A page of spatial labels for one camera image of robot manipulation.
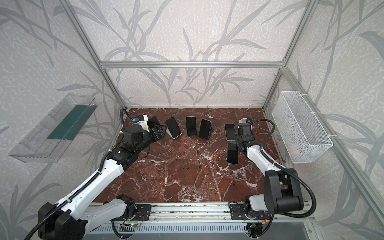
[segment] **white wire basket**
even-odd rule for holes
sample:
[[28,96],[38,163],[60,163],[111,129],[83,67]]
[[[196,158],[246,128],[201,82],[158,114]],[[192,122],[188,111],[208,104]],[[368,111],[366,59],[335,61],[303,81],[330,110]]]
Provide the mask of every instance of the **white wire basket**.
[[298,91],[281,92],[272,116],[293,163],[313,162],[333,146]]

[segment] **leaf pattern wall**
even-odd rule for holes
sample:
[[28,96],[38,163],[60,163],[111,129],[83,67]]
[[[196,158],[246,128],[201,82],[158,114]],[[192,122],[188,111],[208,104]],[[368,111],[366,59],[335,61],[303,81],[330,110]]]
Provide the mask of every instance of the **leaf pattern wall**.
[[[382,196],[383,12],[384,1],[319,4],[288,63]],[[274,99],[278,91],[289,90],[286,85],[282,78]],[[289,159],[278,131],[274,139]],[[315,217],[325,239],[384,239],[382,226],[332,150],[313,163],[293,167],[315,192]]]
[[103,61],[280,61],[306,2],[71,0]]
[[384,1],[319,5],[289,68],[384,197],[383,36]]
[[[119,107],[58,2],[0,1],[0,239],[24,239],[37,212],[93,172],[118,126]],[[57,163],[10,156],[68,93],[98,105]]]
[[[307,1],[71,3],[103,61],[280,61]],[[109,73],[129,106],[260,107],[276,70],[115,69]]]
[[277,69],[273,68],[125,68],[109,71],[127,106],[156,108],[260,108],[276,73]]

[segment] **smartphone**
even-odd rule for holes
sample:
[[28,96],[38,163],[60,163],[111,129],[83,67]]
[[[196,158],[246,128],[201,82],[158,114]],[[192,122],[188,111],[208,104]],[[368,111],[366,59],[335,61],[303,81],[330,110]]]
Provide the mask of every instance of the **smartphone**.
[[186,117],[185,126],[187,127],[187,136],[197,135],[196,117]]
[[228,143],[227,147],[227,163],[229,164],[238,164],[238,149],[237,145],[234,143]]
[[148,119],[147,124],[149,128],[153,128],[156,125],[160,125],[156,116],[153,116],[150,119]]
[[209,139],[211,133],[212,122],[202,119],[200,123],[199,137],[204,138],[205,140]]
[[175,117],[171,117],[166,120],[166,125],[167,125],[167,133],[173,138],[177,138],[178,136],[181,135],[181,131],[179,128],[179,125],[176,122]]
[[225,137],[227,141],[236,140],[235,125],[233,125],[232,123],[225,124]]

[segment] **black cable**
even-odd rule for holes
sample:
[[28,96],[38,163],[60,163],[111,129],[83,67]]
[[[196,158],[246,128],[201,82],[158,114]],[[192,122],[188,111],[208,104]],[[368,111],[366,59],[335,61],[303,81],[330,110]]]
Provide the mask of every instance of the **black cable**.
[[116,230],[116,226],[115,226],[115,222],[113,221],[113,219],[111,220],[111,224],[112,224],[112,230],[113,230],[113,232],[115,233],[115,235],[119,238],[119,239],[128,239],[129,237],[127,237],[127,238],[124,238],[124,236],[123,235],[120,235],[119,233],[118,233],[118,231]]
[[43,218],[36,226],[25,236],[24,240],[29,240],[31,237],[35,234],[35,232],[45,223],[48,221],[49,218],[51,218],[58,210],[60,210],[61,207],[63,207],[65,204],[67,204],[68,201],[65,200],[60,205],[58,205],[57,208],[55,208],[53,211],[51,211],[45,218]]
[[295,217],[295,218],[303,218],[303,217],[308,217],[310,215],[312,215],[314,213],[314,211],[316,210],[316,205],[317,205],[317,202],[316,202],[316,197],[313,193],[313,191],[311,190],[311,188],[303,181],[301,180],[299,177],[297,177],[296,175],[294,175],[293,173],[291,173],[289,170],[287,170],[285,167],[281,166],[280,164],[276,164],[277,162],[275,162],[273,159],[269,158],[268,155],[266,154],[265,150],[263,149],[263,144],[272,136],[273,132],[275,131],[275,123],[269,119],[259,119],[259,120],[256,120],[254,122],[251,123],[251,125],[255,122],[259,122],[259,121],[266,121],[266,122],[269,122],[272,124],[272,130],[270,131],[269,135],[267,136],[267,138],[260,144],[260,152],[261,154],[268,160],[270,161],[274,166],[276,166],[278,169],[282,170],[283,172],[285,172],[287,175],[293,177],[294,179],[296,179],[301,185],[303,185],[303,187],[308,191],[310,197],[311,197],[311,200],[312,200],[312,206],[311,208],[303,213],[303,214],[292,214],[292,213],[283,213],[282,215],[285,215],[285,216],[288,216],[288,217]]
[[235,201],[229,201],[229,202],[228,202],[228,208],[229,208],[229,209],[231,209],[231,207],[229,206],[231,203],[238,204],[238,203],[235,202]]
[[140,156],[139,156],[139,158],[140,158],[140,159],[143,159],[143,158],[148,157],[150,149],[151,149],[151,146],[148,146],[147,154],[146,154],[144,157],[140,157]]
[[268,139],[272,136],[273,132],[275,131],[275,123],[272,122],[271,120],[269,119],[259,119],[259,120],[256,120],[256,121],[253,121],[251,123],[251,125],[253,125],[254,123],[256,122],[260,122],[260,121],[266,121],[266,122],[269,122],[272,124],[272,130],[270,131],[270,133],[268,134],[267,138],[260,144],[260,149],[263,148],[263,145],[268,141]]
[[[124,116],[123,116],[123,111],[122,109],[120,109],[120,118],[121,120],[124,119]],[[122,131],[125,129],[124,128],[124,121],[121,122],[121,129]],[[118,143],[115,144],[115,146],[112,148],[112,150],[115,150],[117,148],[117,146],[121,143],[122,141],[122,138],[120,139],[120,141]],[[93,177],[88,180],[88,182],[86,182],[83,186],[81,186],[76,192],[74,192],[68,199],[69,200],[72,200],[74,199],[75,196],[77,196],[81,191],[83,191],[86,187],[88,187],[97,177],[98,175],[100,175],[100,172],[101,170],[103,169],[103,166],[104,166],[104,162],[105,162],[105,159],[107,158],[107,156],[110,154],[110,152],[108,151],[102,158],[101,158],[101,162],[100,162],[100,166],[99,166],[99,169],[97,173],[95,173],[95,175],[93,175]],[[48,219],[50,219],[55,213],[57,213],[59,210],[61,210],[61,208],[63,206],[65,206],[66,204],[68,203],[67,200],[65,200],[64,202],[62,202],[60,205],[58,205],[56,208],[54,208],[47,216],[45,216],[45,218],[43,218],[40,222],[38,222],[36,224],[36,226],[25,236],[24,240],[30,240],[31,237],[35,234],[35,232],[44,224],[48,221]]]
[[130,116],[130,114],[127,112],[127,110],[125,110],[124,108],[122,108],[122,110],[124,111],[125,115],[127,115],[127,117],[129,117],[129,119],[132,121],[132,122],[135,122],[133,120],[133,118]]
[[268,225],[265,227],[265,229],[262,231],[262,233],[260,233],[260,235],[257,235],[257,237],[262,236],[263,234],[265,234],[265,233],[268,231],[269,227],[270,227],[271,224],[272,224],[272,221],[273,221],[273,218],[274,218],[274,217],[275,217],[275,215],[272,214],[271,219],[270,219],[269,222],[268,222]]
[[245,228],[250,228],[250,229],[258,229],[263,227],[263,225],[257,226],[257,227],[250,227],[250,226],[244,226]]

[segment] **clear plastic tray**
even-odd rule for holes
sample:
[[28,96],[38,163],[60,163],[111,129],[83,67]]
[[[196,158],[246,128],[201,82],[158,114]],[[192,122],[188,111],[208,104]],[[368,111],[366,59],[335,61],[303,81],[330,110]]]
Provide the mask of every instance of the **clear plastic tray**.
[[9,155],[22,162],[57,162],[97,107],[93,100],[68,94]]

